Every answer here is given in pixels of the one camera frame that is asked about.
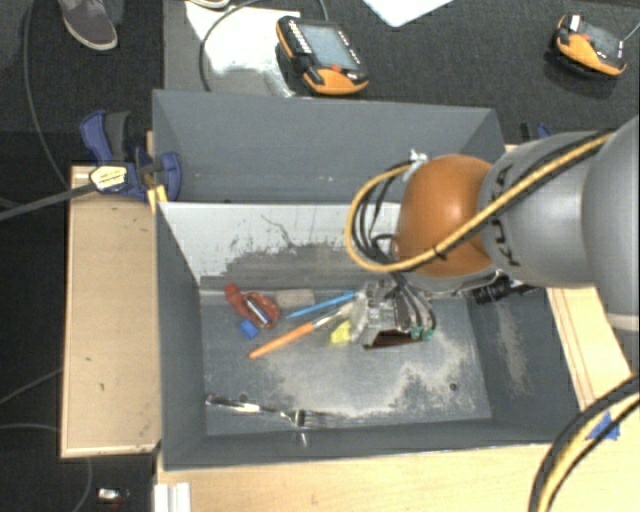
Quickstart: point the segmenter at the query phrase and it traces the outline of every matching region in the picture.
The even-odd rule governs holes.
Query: blue pen
[[[354,291],[350,291],[345,293],[344,295],[340,295],[340,297],[336,297],[335,299],[325,300],[324,302],[319,302],[318,304],[314,304],[313,306],[294,311],[293,313],[285,316],[285,318],[297,318],[299,316],[306,315],[307,313],[312,313],[313,311],[317,311],[319,309],[327,308],[335,304],[340,304],[341,302],[352,300],[355,296],[356,293]]]

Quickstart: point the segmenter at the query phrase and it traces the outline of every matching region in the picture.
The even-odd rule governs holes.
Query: shoe
[[[207,9],[222,9],[229,5],[230,0],[191,0],[192,4],[206,7]]]
[[[69,33],[92,50],[111,50],[118,34],[102,0],[58,0]]]

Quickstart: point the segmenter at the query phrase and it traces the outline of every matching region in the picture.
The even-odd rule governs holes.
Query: yellow cable
[[[349,208],[349,212],[347,214],[347,223],[344,230],[344,242],[347,253],[351,257],[351,259],[357,263],[359,266],[368,270],[370,272],[405,272],[415,268],[419,265],[422,265],[433,258],[437,257],[439,254],[444,254],[447,250],[449,250],[456,242],[458,242],[463,236],[470,233],[478,226],[480,226],[483,222],[485,222],[489,217],[495,215],[500,209],[502,209],[506,204],[516,199],[518,196],[526,192],[532,185],[545,178],[558,168],[562,167],[570,163],[571,161],[580,158],[585,153],[592,151],[600,146],[602,146],[612,134],[608,133],[606,135],[602,135],[596,139],[593,139],[589,142],[582,144],[581,146],[572,149],[571,151],[565,153],[558,158],[555,158],[551,162],[539,167],[534,172],[532,172],[529,176],[527,176],[522,181],[518,182],[516,185],[513,185],[506,192],[500,195],[495,201],[489,203],[483,210],[479,211],[473,218],[465,222],[462,226],[456,229],[449,236],[444,238],[442,241],[438,242],[432,249],[429,249],[422,254],[414,256],[413,258],[409,258],[404,261],[399,261],[396,263],[371,263],[366,260],[360,254],[358,254],[353,246],[353,220],[355,218],[358,207],[364,198],[364,196],[369,193],[375,186],[377,186],[380,182],[385,181],[394,176],[398,176],[404,172],[406,172],[410,165],[402,165],[400,167],[396,167],[395,169],[391,169],[385,173],[382,173],[375,178],[369,180],[365,185],[360,189],[360,191],[356,194],[351,202],[351,207]]]
[[[623,400],[620,402],[620,406],[622,404],[628,403],[631,401],[631,398],[636,397],[631,404],[631,406],[638,403],[639,399],[637,398],[637,394],[631,395],[627,397],[627,400]],[[612,415],[611,423],[619,423],[621,417],[623,416],[626,407],[622,408],[622,412],[617,414],[616,416]],[[540,491],[540,501],[538,502],[538,511],[546,512],[549,510],[551,506],[551,499],[556,493],[562,481],[567,476],[567,472],[570,470],[574,461],[577,460],[584,452],[587,450],[594,442],[595,439],[588,439],[589,434],[593,431],[593,429],[602,421],[603,414],[599,414],[591,421],[587,422],[572,438],[571,441],[566,445],[565,449],[562,450],[556,463],[551,467],[549,476],[547,477],[544,486]]]

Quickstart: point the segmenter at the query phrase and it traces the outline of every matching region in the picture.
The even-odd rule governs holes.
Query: wooden board
[[[595,288],[548,290],[582,409],[631,372]]]
[[[87,181],[72,170],[73,186]],[[147,205],[90,194],[69,215],[61,456],[151,451],[160,439]]]
[[[193,512],[495,512],[527,510],[546,446],[358,461],[158,474],[191,484]],[[632,510],[640,474],[640,422],[622,426],[570,478],[554,512]]]

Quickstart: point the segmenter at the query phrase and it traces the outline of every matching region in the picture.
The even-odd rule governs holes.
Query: dust
[[[415,350],[417,345],[423,345],[421,350]],[[365,353],[360,346],[343,347],[343,351],[362,351],[360,368],[353,367],[353,354],[341,364],[337,354],[340,349],[333,349],[330,359],[318,354],[315,365],[290,351],[270,358],[266,373],[272,376],[272,384],[278,384],[275,395],[295,396],[288,405],[339,415],[354,424],[384,418],[397,422],[399,418],[436,421],[475,416],[478,397],[469,389],[458,389],[465,370],[477,364],[472,346],[452,342],[445,335],[417,345],[395,352],[378,350],[376,358],[384,359],[384,363],[370,365],[366,359],[371,352]],[[424,357],[427,348],[439,353],[437,367]],[[334,378],[327,380],[327,374]]]
[[[512,390],[518,394],[531,392],[531,381],[527,372],[527,356],[523,340],[513,314],[506,303],[495,304],[500,333],[497,336],[500,354],[507,362],[507,370],[513,382]]]

